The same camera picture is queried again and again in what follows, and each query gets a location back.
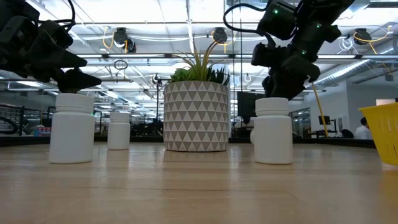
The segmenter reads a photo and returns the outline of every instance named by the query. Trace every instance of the person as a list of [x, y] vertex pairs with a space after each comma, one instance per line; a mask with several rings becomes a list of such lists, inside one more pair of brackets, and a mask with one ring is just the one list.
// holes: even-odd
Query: person
[[361, 124], [362, 125], [358, 127], [355, 131], [355, 139], [372, 140], [373, 137], [371, 131], [369, 130], [369, 125], [366, 121], [366, 118], [361, 119]]
[[248, 117], [242, 117], [243, 122], [238, 122], [235, 124], [235, 128], [254, 128], [254, 121]]

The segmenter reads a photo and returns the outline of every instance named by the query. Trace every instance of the ceiling duct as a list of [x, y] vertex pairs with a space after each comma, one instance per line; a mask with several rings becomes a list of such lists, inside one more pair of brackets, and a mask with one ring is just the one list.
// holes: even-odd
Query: ceiling duct
[[[378, 48], [377, 51], [380, 52], [379, 54], [381, 55], [397, 53], [391, 46], [391, 42], [384, 44], [382, 47]], [[372, 67], [375, 64], [376, 62], [374, 60], [366, 59], [347, 65], [340, 65], [322, 74], [321, 77], [324, 78], [320, 77], [317, 81], [314, 82], [314, 84], [321, 86], [336, 84], [359, 73], [365, 72], [369, 69], [369, 67]]]

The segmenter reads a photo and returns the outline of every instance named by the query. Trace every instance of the planter pot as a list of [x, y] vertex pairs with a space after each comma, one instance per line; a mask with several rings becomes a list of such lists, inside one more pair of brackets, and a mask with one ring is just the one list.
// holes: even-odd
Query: planter pot
[[185, 81], [165, 88], [164, 143], [170, 151], [216, 152], [228, 145], [228, 89]]

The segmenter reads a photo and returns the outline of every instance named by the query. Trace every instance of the yellow pole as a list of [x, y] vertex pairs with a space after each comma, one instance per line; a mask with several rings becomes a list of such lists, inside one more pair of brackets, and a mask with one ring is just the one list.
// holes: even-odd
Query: yellow pole
[[329, 132], [328, 132], [328, 128], [326, 126], [326, 122], [325, 122], [325, 117], [323, 116], [323, 111], [322, 111], [322, 106], [321, 106], [321, 102], [319, 101], [319, 97], [318, 97], [318, 93], [317, 93], [317, 89], [315, 88], [315, 85], [313, 83], [312, 84], [312, 89], [315, 93], [315, 97], [317, 98], [317, 103], [318, 103], [318, 107], [319, 107], [319, 112], [321, 112], [321, 117], [322, 117], [322, 123], [323, 123], [323, 128], [325, 128], [325, 135], [328, 138], [329, 137]]

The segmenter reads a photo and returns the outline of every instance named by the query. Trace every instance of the computer monitor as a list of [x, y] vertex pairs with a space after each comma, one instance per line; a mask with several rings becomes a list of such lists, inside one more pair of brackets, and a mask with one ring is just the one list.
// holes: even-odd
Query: computer monitor
[[238, 116], [256, 117], [256, 100], [265, 97], [259, 93], [238, 92]]
[[[323, 118], [325, 119], [326, 125], [330, 125], [330, 117], [329, 116], [323, 116]], [[319, 124], [323, 125], [322, 116], [319, 116]]]

